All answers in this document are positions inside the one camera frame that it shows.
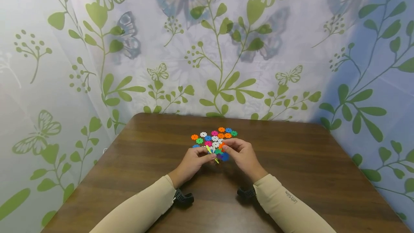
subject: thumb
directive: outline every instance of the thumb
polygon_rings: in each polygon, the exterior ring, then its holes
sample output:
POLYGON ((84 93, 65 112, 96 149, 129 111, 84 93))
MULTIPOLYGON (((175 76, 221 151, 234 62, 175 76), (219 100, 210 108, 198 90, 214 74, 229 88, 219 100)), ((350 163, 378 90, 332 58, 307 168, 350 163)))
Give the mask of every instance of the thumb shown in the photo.
POLYGON ((208 154, 208 155, 199 157, 198 160, 202 165, 202 164, 205 164, 205 163, 215 159, 216 157, 217 157, 217 155, 213 153, 213 154, 208 154))

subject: curtain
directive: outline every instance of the curtain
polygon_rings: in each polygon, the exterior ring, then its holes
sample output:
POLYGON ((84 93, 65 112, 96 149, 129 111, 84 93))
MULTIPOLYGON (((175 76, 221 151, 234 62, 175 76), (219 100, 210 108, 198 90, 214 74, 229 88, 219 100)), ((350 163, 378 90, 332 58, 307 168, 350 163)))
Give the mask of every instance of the curtain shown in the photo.
POLYGON ((0 230, 40 232, 142 112, 320 123, 414 229, 409 2, 1 0, 0 230))

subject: arm sleeve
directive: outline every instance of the arm sleeve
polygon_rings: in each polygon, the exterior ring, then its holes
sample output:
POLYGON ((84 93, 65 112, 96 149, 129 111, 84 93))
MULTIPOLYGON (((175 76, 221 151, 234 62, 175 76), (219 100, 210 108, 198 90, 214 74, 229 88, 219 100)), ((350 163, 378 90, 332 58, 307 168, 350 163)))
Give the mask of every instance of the arm sleeve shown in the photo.
POLYGON ((144 233, 172 206, 174 195, 170 177, 163 176, 118 205, 90 233, 144 233))
POLYGON ((264 211, 287 233, 336 233, 308 205, 289 192, 272 175, 254 183, 256 197, 264 211))

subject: black object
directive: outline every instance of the black object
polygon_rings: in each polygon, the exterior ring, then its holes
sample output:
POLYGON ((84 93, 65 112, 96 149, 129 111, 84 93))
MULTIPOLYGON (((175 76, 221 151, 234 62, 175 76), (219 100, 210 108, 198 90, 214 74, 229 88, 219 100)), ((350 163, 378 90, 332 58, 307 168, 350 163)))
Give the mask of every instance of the black object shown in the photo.
POLYGON ((192 193, 184 195, 180 189, 177 189, 174 195, 174 203, 181 207, 188 207, 194 202, 192 193))
POLYGON ((254 190, 254 187, 251 186, 247 190, 243 190, 241 187, 237 190, 237 195, 240 196, 243 200, 250 200, 254 196, 256 196, 256 191, 254 190))

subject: brown table surface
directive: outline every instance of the brown table surface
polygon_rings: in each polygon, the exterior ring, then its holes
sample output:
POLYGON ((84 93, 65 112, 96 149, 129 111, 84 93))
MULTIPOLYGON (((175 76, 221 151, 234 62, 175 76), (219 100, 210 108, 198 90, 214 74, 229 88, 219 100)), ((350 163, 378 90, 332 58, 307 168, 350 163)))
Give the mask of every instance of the brown table surface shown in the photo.
MULTIPOLYGON (((294 122, 135 115, 59 209, 44 233, 89 232, 106 214, 173 170, 190 136, 230 127, 253 144, 262 166, 337 233, 410 231, 321 126, 294 122)), ((188 209, 172 207, 148 232, 282 232, 257 201, 237 198, 249 182, 230 160, 202 167, 181 189, 188 209)))

